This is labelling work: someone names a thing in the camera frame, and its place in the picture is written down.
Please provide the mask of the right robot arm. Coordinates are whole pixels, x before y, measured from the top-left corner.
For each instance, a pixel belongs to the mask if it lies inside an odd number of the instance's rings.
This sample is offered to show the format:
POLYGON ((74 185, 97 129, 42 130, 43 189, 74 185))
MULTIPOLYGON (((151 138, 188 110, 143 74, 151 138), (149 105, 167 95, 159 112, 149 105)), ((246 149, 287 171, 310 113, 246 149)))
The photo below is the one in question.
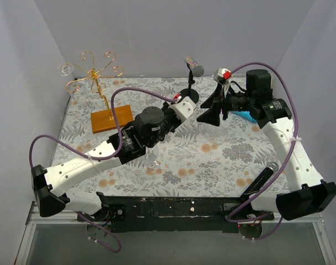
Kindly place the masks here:
POLYGON ((201 105, 206 112, 197 121, 219 126, 230 111, 247 111, 257 121, 271 142, 286 172, 289 192, 266 192, 263 184, 251 185, 241 197, 242 204, 227 212, 227 219, 237 213, 254 219, 261 212, 279 213, 285 220, 294 220, 322 212, 336 196, 334 182, 326 182, 309 159, 298 137, 296 112, 283 99, 276 99, 271 88, 272 77, 265 69, 246 72, 246 89, 233 92, 232 73, 226 68, 216 70, 214 93, 201 105))

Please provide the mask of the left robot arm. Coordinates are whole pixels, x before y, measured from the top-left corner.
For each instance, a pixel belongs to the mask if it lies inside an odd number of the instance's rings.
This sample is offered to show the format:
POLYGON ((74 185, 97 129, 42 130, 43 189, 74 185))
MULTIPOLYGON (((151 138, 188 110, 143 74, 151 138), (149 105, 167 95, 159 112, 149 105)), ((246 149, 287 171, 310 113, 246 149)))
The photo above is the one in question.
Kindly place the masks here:
POLYGON ((196 105, 185 98, 163 108, 147 107, 122 130, 86 153, 57 166, 41 165, 31 169, 32 188, 40 216, 47 218, 63 210, 81 211, 95 220, 104 220, 109 213, 99 193, 78 193, 73 187, 96 173, 119 167, 144 156, 148 148, 164 141, 192 114, 196 105))

